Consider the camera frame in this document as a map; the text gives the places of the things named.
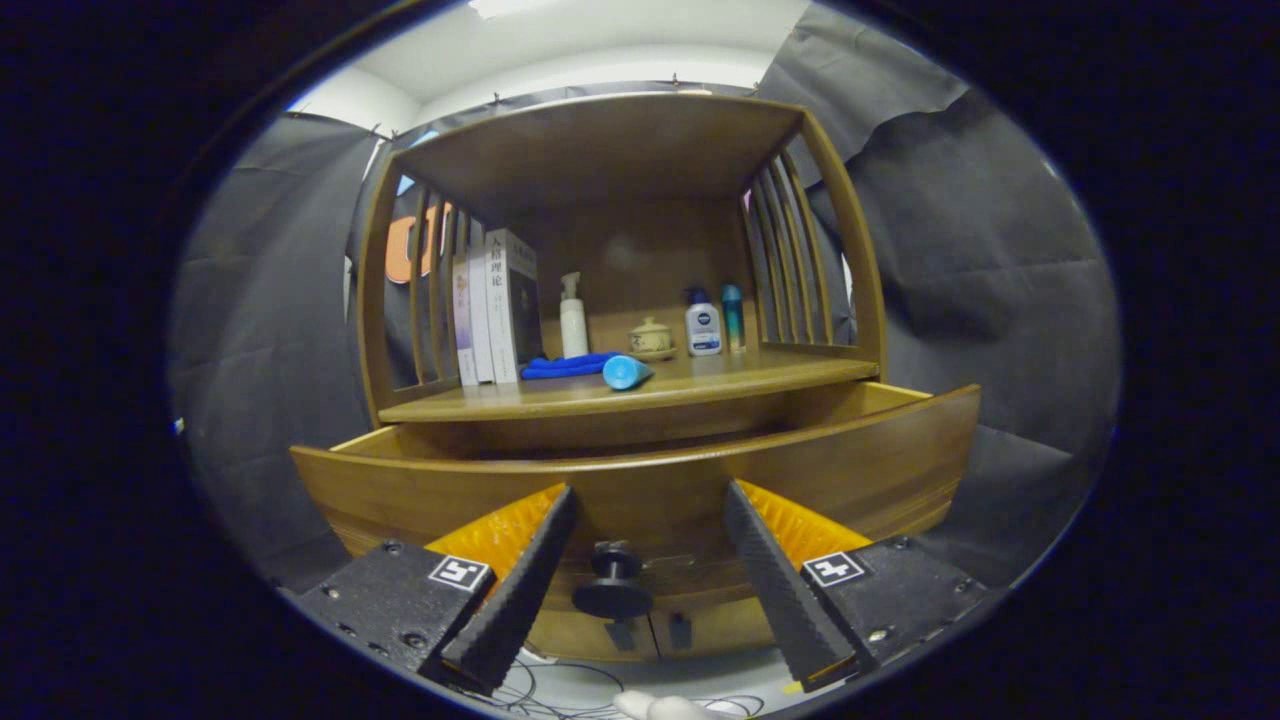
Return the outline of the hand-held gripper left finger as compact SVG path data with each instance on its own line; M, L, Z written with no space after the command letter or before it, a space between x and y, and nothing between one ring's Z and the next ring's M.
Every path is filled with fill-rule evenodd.
M577 511L559 483L430 544L384 539L292 600L375 660L490 696L529 637Z

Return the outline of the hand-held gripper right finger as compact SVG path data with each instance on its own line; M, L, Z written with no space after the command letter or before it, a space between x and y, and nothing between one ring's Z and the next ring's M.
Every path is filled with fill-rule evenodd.
M723 523L806 692L891 665L991 602L987 584L911 536L868 539L745 480L728 483Z

